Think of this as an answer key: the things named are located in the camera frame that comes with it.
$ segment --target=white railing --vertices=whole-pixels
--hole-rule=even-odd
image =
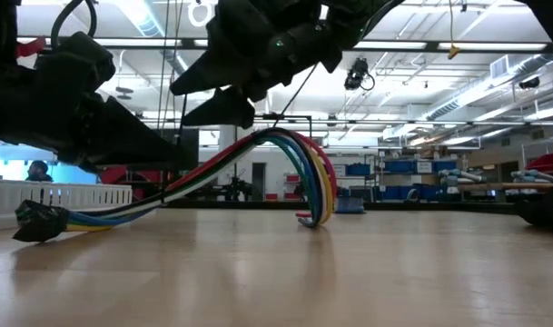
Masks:
[[[15,209],[23,200],[71,210],[98,210],[128,204],[129,185],[67,184],[0,180],[0,229],[14,228]]]

